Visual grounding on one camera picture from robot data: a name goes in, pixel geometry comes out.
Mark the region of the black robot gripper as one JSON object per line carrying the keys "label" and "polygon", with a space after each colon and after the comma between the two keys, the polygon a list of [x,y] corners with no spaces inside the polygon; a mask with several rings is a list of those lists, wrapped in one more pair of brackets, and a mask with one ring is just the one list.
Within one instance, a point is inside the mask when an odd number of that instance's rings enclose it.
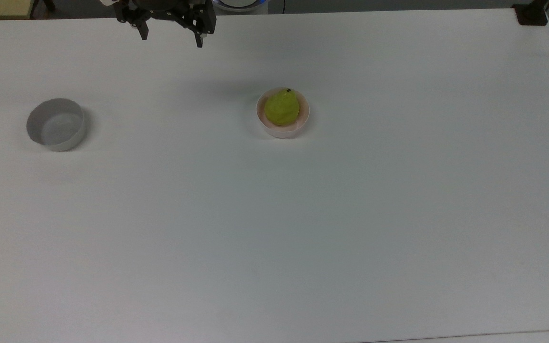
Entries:
{"label": "black robot gripper", "polygon": [[118,22],[137,29],[142,40],[147,40],[150,18],[174,20],[192,31],[196,46],[203,47],[204,39],[215,32],[216,14],[211,0],[122,0],[115,4]]}

